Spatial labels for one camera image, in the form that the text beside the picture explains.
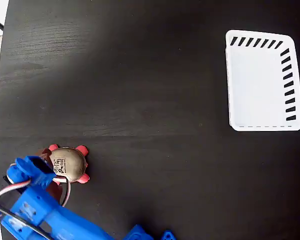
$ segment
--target red turtle toy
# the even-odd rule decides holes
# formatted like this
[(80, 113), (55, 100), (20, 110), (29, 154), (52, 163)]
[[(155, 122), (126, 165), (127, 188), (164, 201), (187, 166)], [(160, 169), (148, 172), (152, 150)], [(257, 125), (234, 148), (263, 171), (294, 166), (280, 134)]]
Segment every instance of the red turtle toy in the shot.
[(50, 159), (53, 164), (53, 171), (59, 176), (66, 177), (71, 183), (79, 182), (85, 184), (89, 181), (89, 176), (86, 174), (88, 166), (85, 156), (88, 154), (88, 149), (83, 146), (73, 147), (58, 147), (57, 144), (49, 146), (51, 151)]

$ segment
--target black table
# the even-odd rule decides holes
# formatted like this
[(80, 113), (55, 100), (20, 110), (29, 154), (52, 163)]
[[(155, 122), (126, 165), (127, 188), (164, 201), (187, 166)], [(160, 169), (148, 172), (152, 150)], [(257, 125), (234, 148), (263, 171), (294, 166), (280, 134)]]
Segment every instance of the black table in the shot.
[(10, 0), (0, 178), (15, 157), (83, 144), (91, 179), (67, 207), (115, 239), (141, 224), (180, 240), (300, 240), (300, 131), (229, 126), (228, 30), (291, 36), (300, 72), (300, 3), (254, 2)]

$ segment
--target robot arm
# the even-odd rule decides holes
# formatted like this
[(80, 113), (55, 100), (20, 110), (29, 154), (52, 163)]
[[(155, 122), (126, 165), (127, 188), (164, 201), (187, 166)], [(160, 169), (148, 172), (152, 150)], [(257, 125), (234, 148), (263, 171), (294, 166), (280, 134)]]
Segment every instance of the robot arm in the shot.
[[(47, 191), (56, 174), (38, 156), (17, 158), (7, 170), (7, 178), (12, 183), (29, 181), (20, 189), (20, 196), (13, 203), (10, 212), (21, 217), (27, 223), (39, 227), (43, 222), (50, 226), (45, 232), (55, 240), (113, 240), (99, 226), (62, 207)], [(13, 216), (0, 218), (1, 224), (18, 240), (45, 240), (46, 237), (33, 230), (28, 224)], [(136, 225), (124, 240), (154, 240)], [(162, 240), (176, 240), (168, 231)]]

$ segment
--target white plastic basket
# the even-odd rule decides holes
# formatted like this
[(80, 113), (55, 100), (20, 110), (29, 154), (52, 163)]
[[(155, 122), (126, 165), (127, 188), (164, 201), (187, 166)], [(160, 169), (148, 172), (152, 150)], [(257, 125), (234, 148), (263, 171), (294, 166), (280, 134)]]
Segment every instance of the white plastic basket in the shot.
[(229, 122), (236, 131), (300, 129), (300, 79), (287, 35), (229, 30), (226, 35)]

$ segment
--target black stripe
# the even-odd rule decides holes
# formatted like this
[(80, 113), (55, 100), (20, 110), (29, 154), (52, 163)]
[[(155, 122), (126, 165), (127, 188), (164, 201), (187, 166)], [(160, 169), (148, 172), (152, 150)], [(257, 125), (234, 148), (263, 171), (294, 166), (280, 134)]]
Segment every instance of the black stripe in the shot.
[(290, 112), (294, 112), (296, 110), (296, 107), (293, 106), (293, 107), (290, 107), (288, 109), (285, 110), (286, 113), (290, 113)]
[(261, 38), (258, 38), (258, 39), (255, 41), (255, 44), (253, 45), (253, 47), (256, 47), (260, 41), (261, 41)]
[(286, 120), (287, 120), (287, 121), (296, 120), (296, 115), (287, 117)]
[(231, 41), (230, 45), (232, 46), (233, 44), (235, 44), (235, 42), (236, 42), (237, 39), (238, 39), (238, 37), (237, 37), (237, 36), (234, 36), (234, 37), (232, 38), (232, 41)]
[(287, 75), (285, 75), (285, 76), (283, 77), (283, 80), (286, 80), (286, 79), (288, 79), (288, 78), (291, 78), (292, 76), (293, 76), (293, 73), (290, 72), (289, 74), (287, 74)]
[(240, 42), (239, 42), (238, 46), (241, 46), (241, 44), (244, 42), (245, 39), (246, 39), (246, 38), (243, 36), (243, 37), (240, 39)]
[(288, 82), (284, 85), (285, 88), (290, 87), (294, 84), (294, 81)]
[(282, 43), (283, 43), (283, 41), (279, 41), (279, 43), (275, 46), (274, 49), (277, 49)]
[(254, 39), (253, 37), (250, 37), (245, 46), (248, 47), (250, 45), (250, 43), (252, 42), (253, 39)]
[(290, 60), (291, 60), (291, 58), (290, 58), (290, 56), (288, 56), (286, 59), (281, 61), (281, 64), (285, 64), (286, 62), (288, 62)]
[(270, 45), (268, 46), (268, 49), (272, 47), (273, 44), (275, 44), (276, 40), (272, 40), (272, 42), (270, 43)]
[(291, 98), (291, 99), (285, 101), (285, 104), (292, 104), (292, 103), (294, 103), (295, 101), (296, 101), (295, 98)]
[(266, 45), (266, 43), (269, 41), (269, 39), (265, 39), (264, 40), (264, 42), (262, 43), (262, 45), (261, 45), (261, 48), (263, 48), (265, 45)]
[(290, 90), (290, 91), (285, 92), (284, 95), (285, 95), (285, 96), (289, 96), (289, 95), (294, 94), (294, 93), (295, 93), (295, 90), (292, 89), (292, 90)]
[(285, 68), (282, 69), (282, 72), (287, 71), (291, 69), (291, 64), (289, 64), (288, 66), (286, 66)]
[(284, 50), (284, 51), (280, 54), (280, 56), (282, 57), (283, 55), (285, 55), (285, 54), (287, 54), (287, 53), (289, 53), (289, 48), (287, 48), (286, 50)]

